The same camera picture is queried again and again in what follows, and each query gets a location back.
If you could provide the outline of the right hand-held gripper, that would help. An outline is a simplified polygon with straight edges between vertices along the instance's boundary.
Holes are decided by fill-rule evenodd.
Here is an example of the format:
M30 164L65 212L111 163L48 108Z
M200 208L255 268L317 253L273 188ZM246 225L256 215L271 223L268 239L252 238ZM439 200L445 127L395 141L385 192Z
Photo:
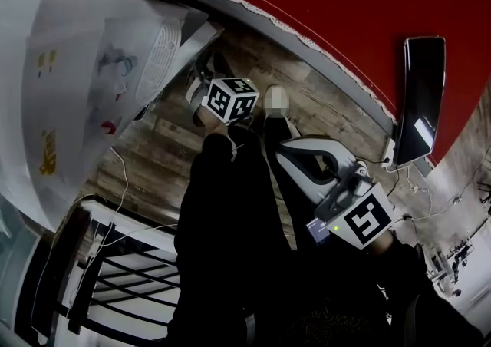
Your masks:
M275 155L300 190L318 204L315 217L352 246L366 248L392 224L392 207L382 186L340 141L296 137L281 142Z

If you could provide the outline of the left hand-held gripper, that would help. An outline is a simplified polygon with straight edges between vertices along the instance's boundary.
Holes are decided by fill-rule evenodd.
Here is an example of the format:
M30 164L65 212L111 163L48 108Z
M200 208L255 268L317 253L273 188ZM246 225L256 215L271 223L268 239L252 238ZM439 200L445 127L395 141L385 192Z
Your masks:
M209 81L204 81L205 68ZM186 83L191 84L186 100L193 114L204 107L226 125L247 118L259 99L259 91L249 78L231 78L229 63L219 51L207 51L206 64L196 59Z

